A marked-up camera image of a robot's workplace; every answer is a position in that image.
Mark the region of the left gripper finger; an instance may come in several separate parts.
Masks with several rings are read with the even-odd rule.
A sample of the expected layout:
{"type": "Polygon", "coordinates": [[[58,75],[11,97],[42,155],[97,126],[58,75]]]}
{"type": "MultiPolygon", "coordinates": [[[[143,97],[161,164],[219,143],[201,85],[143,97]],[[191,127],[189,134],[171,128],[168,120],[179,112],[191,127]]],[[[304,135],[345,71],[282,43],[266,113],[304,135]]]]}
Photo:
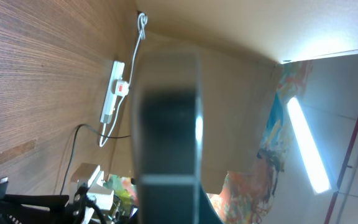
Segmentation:
{"type": "Polygon", "coordinates": [[[200,185],[199,195],[199,224],[223,224],[223,221],[214,210],[202,185],[200,185]]]}

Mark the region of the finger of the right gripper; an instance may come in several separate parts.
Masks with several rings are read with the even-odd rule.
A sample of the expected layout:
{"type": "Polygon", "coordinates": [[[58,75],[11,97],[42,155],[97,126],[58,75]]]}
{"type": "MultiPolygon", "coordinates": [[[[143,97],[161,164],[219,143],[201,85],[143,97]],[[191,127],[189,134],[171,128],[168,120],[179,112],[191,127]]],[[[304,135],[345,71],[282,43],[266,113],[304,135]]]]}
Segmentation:
{"type": "Polygon", "coordinates": [[[70,223],[67,195],[11,195],[0,197],[0,223],[70,223]]]}

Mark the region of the teal screen smartphone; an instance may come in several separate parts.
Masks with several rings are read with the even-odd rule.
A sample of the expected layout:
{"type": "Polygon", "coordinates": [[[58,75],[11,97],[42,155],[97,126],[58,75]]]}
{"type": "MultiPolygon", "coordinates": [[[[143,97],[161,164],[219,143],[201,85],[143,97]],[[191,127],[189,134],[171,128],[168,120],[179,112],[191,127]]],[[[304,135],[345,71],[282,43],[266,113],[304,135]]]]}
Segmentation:
{"type": "Polygon", "coordinates": [[[203,112],[195,52],[140,58],[131,133],[141,223],[198,223],[203,112]]]}

